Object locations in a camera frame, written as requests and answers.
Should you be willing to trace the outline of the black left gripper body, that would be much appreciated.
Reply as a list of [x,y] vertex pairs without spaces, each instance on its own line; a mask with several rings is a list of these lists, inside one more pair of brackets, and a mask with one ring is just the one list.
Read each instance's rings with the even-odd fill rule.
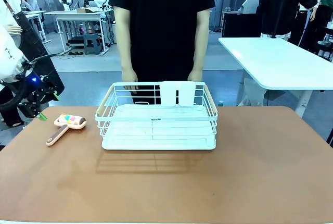
[[25,117],[35,118],[42,112],[41,106],[50,102],[50,91],[56,90],[57,86],[52,83],[50,76],[37,74],[30,74],[25,84],[23,100],[17,107]]

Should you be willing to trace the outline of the person's right hand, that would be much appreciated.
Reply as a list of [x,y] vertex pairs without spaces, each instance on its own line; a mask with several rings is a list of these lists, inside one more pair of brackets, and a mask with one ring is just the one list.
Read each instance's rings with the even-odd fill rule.
[[[124,83],[134,83],[138,82],[137,75],[135,71],[132,68],[124,68],[122,70],[122,81]],[[136,90],[138,89],[138,86],[125,86],[124,87],[126,90],[129,90],[132,94],[136,94]]]

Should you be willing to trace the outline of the person's left hand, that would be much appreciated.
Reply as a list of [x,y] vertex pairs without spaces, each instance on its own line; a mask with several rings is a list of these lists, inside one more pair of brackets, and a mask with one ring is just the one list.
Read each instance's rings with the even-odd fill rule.
[[202,81],[202,74],[203,74],[202,69],[193,68],[192,71],[190,72],[189,76],[188,76],[188,81],[201,82]]

